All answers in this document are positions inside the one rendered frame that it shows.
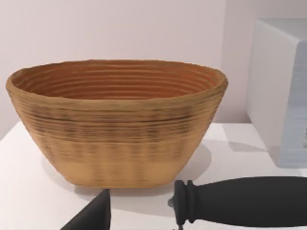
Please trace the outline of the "white microwave oven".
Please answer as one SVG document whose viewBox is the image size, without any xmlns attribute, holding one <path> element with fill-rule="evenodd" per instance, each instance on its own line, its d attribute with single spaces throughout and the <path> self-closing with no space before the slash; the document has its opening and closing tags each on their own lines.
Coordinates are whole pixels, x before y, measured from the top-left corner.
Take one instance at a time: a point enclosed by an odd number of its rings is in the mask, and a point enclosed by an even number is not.
<svg viewBox="0 0 307 230">
<path fill-rule="evenodd" d="M 277 166 L 307 168 L 307 18 L 255 22 L 247 115 Z"/>
</svg>

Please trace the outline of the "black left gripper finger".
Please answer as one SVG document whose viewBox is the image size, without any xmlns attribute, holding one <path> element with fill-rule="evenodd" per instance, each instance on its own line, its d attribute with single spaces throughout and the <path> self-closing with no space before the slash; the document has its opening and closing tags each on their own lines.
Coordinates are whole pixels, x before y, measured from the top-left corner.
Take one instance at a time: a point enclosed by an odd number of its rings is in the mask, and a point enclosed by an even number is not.
<svg viewBox="0 0 307 230">
<path fill-rule="evenodd" d="M 60 230 L 110 230 L 110 190 L 104 189 Z"/>
</svg>

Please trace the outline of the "brown woven basket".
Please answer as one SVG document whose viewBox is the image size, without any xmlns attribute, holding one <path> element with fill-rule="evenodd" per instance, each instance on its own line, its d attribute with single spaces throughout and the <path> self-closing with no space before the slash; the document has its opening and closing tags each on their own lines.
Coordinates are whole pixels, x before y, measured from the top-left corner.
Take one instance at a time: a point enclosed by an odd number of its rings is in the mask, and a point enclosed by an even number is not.
<svg viewBox="0 0 307 230">
<path fill-rule="evenodd" d="M 68 182 L 165 185 L 188 163 L 228 86 L 218 69 L 164 60 L 65 61 L 6 81 L 16 113 Z"/>
</svg>

